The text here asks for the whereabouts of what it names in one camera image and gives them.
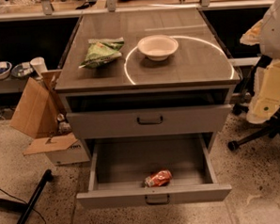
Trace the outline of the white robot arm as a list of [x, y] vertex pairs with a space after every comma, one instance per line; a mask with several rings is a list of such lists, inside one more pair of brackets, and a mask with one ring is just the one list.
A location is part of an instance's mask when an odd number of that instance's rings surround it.
[[280, 107], [280, 0], [275, 0], [264, 17], [241, 36], [240, 43], [258, 44], [261, 54], [271, 59], [266, 69], [256, 69], [254, 96], [246, 114], [249, 122], [263, 123]]

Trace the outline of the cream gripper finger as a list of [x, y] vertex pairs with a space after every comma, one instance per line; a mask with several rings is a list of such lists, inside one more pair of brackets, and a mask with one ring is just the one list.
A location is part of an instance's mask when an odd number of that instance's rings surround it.
[[241, 36], [240, 43], [249, 46], [259, 44], [262, 24], [263, 20], [257, 21], [246, 33]]
[[266, 69], [258, 67], [254, 79], [254, 96], [246, 118], [250, 123], [263, 123], [280, 107], [280, 59], [274, 59]]

